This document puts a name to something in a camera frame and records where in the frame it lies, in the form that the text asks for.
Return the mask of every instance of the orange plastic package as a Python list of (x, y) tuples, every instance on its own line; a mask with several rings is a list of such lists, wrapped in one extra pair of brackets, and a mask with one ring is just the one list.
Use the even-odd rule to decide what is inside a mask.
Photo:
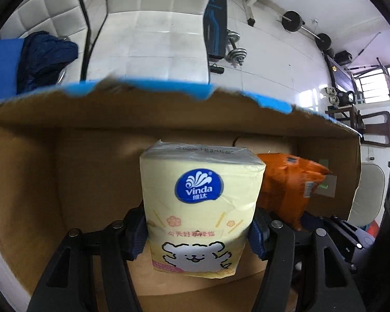
[(312, 191), (330, 171), (311, 160), (284, 153), (263, 153), (258, 157), (266, 163), (266, 169), (257, 205), (300, 230), (300, 218)]

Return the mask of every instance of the cartoon bear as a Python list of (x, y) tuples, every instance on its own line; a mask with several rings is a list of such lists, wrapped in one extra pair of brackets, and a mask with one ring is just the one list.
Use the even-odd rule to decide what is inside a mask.
[(225, 251), (218, 255), (225, 249), (222, 242), (213, 242), (209, 245), (173, 245), (166, 242), (162, 249), (168, 253), (163, 256), (165, 262), (185, 272), (218, 272), (231, 265), (231, 262), (228, 262), (231, 252)]

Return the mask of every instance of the blue oval logo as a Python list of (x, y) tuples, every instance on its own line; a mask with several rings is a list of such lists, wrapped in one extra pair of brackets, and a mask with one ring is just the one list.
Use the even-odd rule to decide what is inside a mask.
[(176, 182), (175, 195), (185, 203), (216, 200), (223, 193), (221, 177), (209, 169), (194, 169), (184, 173)]

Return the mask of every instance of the barcode label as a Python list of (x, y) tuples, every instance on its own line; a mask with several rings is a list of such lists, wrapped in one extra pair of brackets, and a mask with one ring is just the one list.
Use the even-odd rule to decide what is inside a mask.
[(314, 185), (315, 185), (314, 182), (305, 182), (305, 190), (303, 191), (303, 198), (311, 197), (311, 191)]

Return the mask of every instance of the yellow tissue package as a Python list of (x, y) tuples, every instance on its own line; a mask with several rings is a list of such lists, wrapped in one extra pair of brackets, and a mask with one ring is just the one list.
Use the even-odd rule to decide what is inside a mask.
[(206, 278), (235, 274), (265, 164), (245, 148), (158, 142), (140, 156), (156, 270)]

